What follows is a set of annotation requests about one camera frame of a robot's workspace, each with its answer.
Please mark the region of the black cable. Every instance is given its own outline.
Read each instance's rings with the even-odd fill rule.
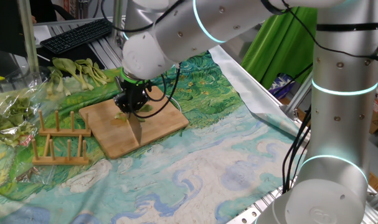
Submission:
[[[306,122],[306,124],[308,124],[309,122],[310,122],[310,118],[311,118],[311,116],[309,116],[309,118],[308,118],[308,122]],[[286,189],[287,189],[287,191],[289,191],[290,190],[290,174],[291,174],[291,168],[292,168],[292,166],[293,166],[293,163],[294,163],[294,159],[295,159],[295,156],[296,156],[296,153],[298,152],[298,150],[300,149],[300,147],[301,147],[301,145],[302,145],[302,143],[303,143],[303,141],[306,139],[306,137],[307,137],[307,135],[309,134],[309,132],[310,132],[310,128],[308,128],[306,131],[305,131],[305,133],[304,133],[304,136],[302,137],[302,139],[298,142],[298,144],[296,145],[296,147],[294,148],[294,150],[293,150],[293,152],[292,152],[292,154],[291,154],[291,158],[290,158],[290,163],[289,163],[289,165],[288,165],[288,170],[287,170],[287,180],[286,180]]]
[[[309,123],[309,121],[310,121],[310,117],[303,121],[303,124],[305,124],[305,127],[306,127],[306,124]],[[285,192],[290,190],[291,167],[292,167],[295,155],[296,155],[296,153],[298,152],[298,149],[299,149],[298,145],[301,145],[303,140],[304,140],[304,139],[300,139],[300,137],[303,133],[303,130],[304,129],[302,129],[298,132],[296,141],[294,141],[294,143],[291,145],[291,148],[290,148],[291,157],[290,157],[290,161],[288,163],[288,169],[287,169],[287,174],[286,174],[285,187],[284,187]]]
[[[178,5],[182,4],[185,0],[178,0],[177,2],[175,2],[169,9],[167,9],[166,12],[164,12],[155,22],[155,24],[159,23],[161,20],[163,20],[170,12],[172,12],[176,7],[178,7]],[[103,17],[106,21],[108,21],[107,19],[107,16],[104,12],[104,2],[105,0],[102,0],[102,3],[101,3],[101,6],[100,6],[100,9],[102,10],[102,14],[103,14]],[[110,25],[113,29],[116,29],[118,31],[121,31],[121,32],[126,32],[126,33],[133,33],[133,32],[141,32],[141,31],[145,31],[145,30],[148,30],[150,28],[152,28],[152,26],[154,25],[154,23],[151,23],[145,27],[142,27],[142,28],[137,28],[137,29],[131,29],[131,30],[126,30],[126,29],[121,29],[121,28],[118,28],[116,26],[114,26],[112,24],[112,22],[110,22]]]
[[[159,112],[161,112],[167,105],[168,103],[171,101],[172,99],[172,96],[173,94],[175,93],[175,90],[176,90],[176,87],[177,87],[177,82],[179,81],[179,76],[181,74],[181,69],[180,69],[180,65],[179,65],[179,68],[176,69],[176,79],[175,79],[175,85],[174,85],[174,88],[172,89],[172,92],[171,92],[171,95],[169,96],[168,100],[165,102],[165,104],[159,109],[157,110],[157,112],[151,114],[151,115],[147,115],[147,116],[140,116],[137,114],[137,112],[135,111],[135,109],[133,109],[132,107],[132,98],[133,98],[133,91],[129,97],[129,107],[130,107],[130,110],[131,110],[131,113],[133,113],[137,118],[141,118],[141,119],[146,119],[146,118],[151,118],[153,116],[156,116]]]
[[[309,110],[307,111],[307,113],[305,115],[304,122],[302,122],[302,125],[301,125],[301,127],[300,127],[300,129],[298,131],[298,134],[296,135],[293,144],[291,145],[290,149],[287,151],[287,154],[286,154],[286,156],[285,156],[285,158],[283,160],[283,167],[281,168],[282,175],[283,175],[283,193],[287,192],[287,188],[286,188],[287,185],[286,185],[286,178],[285,178],[285,166],[286,166],[286,162],[287,162],[288,156],[290,156],[292,150],[294,150],[294,147],[296,146],[296,143],[300,140],[302,132],[303,132],[303,130],[306,127],[305,121],[307,121],[308,117],[310,116],[310,111],[311,111],[311,106],[309,106]]]
[[[166,81],[165,81],[165,77],[163,74],[161,74],[161,78],[163,78],[163,83],[164,83],[164,93],[163,93],[163,97],[161,97],[160,99],[153,99],[149,96],[149,93],[147,92],[147,90],[144,90],[144,92],[146,93],[146,96],[151,100],[151,101],[154,101],[154,102],[160,102],[162,101],[165,96],[166,96]]]
[[[97,16],[97,12],[99,11],[99,3],[100,3],[100,0],[97,0],[95,13],[93,13],[93,17],[92,18],[96,18],[96,16]]]
[[[308,141],[308,143],[306,143],[305,147],[303,148],[303,150],[302,150],[302,152],[301,152],[301,156],[300,156],[300,158],[298,159],[298,162],[296,163],[295,172],[294,172],[294,176],[293,176],[293,177],[296,176],[296,172],[298,171],[298,168],[299,168],[299,166],[300,166],[300,162],[301,162],[302,156],[303,156],[303,154],[305,153],[305,150],[306,150],[306,148],[308,147],[309,142],[310,142],[310,141]],[[294,178],[293,178],[293,181],[291,182],[291,187],[290,187],[290,188],[292,189],[293,186],[294,186]]]
[[[308,65],[304,70],[302,70],[299,74],[297,74],[291,81],[289,81],[286,85],[283,86],[283,88],[279,89],[276,93],[273,94],[274,97],[276,97],[281,91],[283,91],[285,88],[287,88],[291,83],[293,83],[295,80],[297,80],[302,74],[304,74],[306,71],[308,71],[309,68],[313,66],[313,63]]]
[[[369,59],[373,59],[373,60],[378,60],[378,56],[377,55],[353,55],[353,54],[350,54],[350,53],[347,53],[347,52],[344,52],[344,51],[341,51],[341,50],[334,50],[334,49],[329,49],[327,47],[323,47],[322,45],[319,44],[319,42],[317,42],[316,38],[313,36],[312,32],[307,28],[307,26],[301,21],[300,18],[298,18],[298,16],[296,16],[296,14],[291,10],[290,6],[284,1],[284,0],[281,0],[283,2],[283,4],[286,6],[286,12],[289,12],[291,15],[293,15],[293,17],[302,25],[302,27],[307,31],[307,33],[311,36],[313,42],[318,46],[320,47],[321,49],[324,49],[324,50],[328,50],[330,52],[336,52],[336,53],[340,53],[340,54],[345,54],[345,55],[348,55],[348,56],[351,56],[351,57],[355,57],[355,58],[369,58]]]

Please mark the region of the wooden cutting board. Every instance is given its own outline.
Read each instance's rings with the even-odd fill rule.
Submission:
[[[163,93],[158,87],[154,86],[149,95],[153,99],[159,99]],[[147,104],[153,106],[153,110],[138,114],[141,116],[153,114],[166,101],[167,97],[160,102],[149,101]],[[168,103],[162,112],[145,119],[146,122],[141,123],[142,136],[141,144],[139,144],[129,126],[129,122],[114,118],[119,111],[120,109],[115,105],[114,100],[107,100],[79,110],[83,118],[85,113],[88,113],[89,127],[107,156],[111,159],[119,158],[189,124],[186,117],[172,103]]]

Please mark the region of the purple object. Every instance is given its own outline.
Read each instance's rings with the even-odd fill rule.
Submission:
[[[294,82],[292,82],[289,86],[286,86],[287,83],[289,83],[291,80],[292,78],[289,75],[281,73],[273,82],[272,87],[270,87],[269,89],[269,92],[274,95],[277,91],[280,91],[282,88],[284,88],[284,90],[280,91],[275,96],[278,100],[283,99],[295,84]]]

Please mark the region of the black keyboard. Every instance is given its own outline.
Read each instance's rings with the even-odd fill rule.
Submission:
[[[110,22],[99,19],[63,34],[42,41],[41,46],[55,54],[61,54],[79,45],[96,40],[111,32]]]

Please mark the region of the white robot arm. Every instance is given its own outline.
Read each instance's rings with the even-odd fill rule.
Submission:
[[[368,127],[378,79],[378,0],[186,0],[130,37],[124,72],[148,80],[288,6],[317,7],[312,142],[295,187],[257,224],[362,222]]]

